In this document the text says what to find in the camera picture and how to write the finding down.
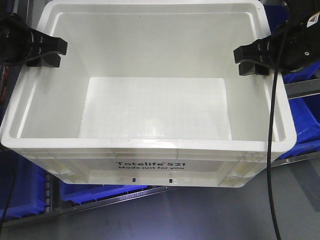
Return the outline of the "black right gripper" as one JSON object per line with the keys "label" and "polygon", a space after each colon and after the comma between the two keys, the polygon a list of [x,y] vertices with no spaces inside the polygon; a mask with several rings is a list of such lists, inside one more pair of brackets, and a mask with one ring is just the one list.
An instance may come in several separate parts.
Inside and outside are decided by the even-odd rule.
{"label": "black right gripper", "polygon": [[233,51],[240,76],[268,76],[269,69],[259,64],[276,62],[282,49],[279,69],[295,73],[320,60],[320,23],[280,24],[270,37],[241,45]]}

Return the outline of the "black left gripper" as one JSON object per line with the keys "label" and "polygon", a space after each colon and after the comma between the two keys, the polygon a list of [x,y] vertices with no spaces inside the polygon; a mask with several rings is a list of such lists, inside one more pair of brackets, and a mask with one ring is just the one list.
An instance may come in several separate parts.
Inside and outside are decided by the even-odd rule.
{"label": "black left gripper", "polygon": [[0,63],[27,67],[59,68],[67,54],[68,43],[29,27],[16,13],[0,15]]}

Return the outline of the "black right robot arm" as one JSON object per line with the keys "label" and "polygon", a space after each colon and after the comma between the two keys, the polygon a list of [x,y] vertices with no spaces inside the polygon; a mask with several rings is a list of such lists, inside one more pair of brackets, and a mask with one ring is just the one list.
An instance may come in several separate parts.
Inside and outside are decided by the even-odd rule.
{"label": "black right robot arm", "polygon": [[285,0],[288,19],[275,31],[233,51],[241,76],[302,71],[320,60],[320,2]]}

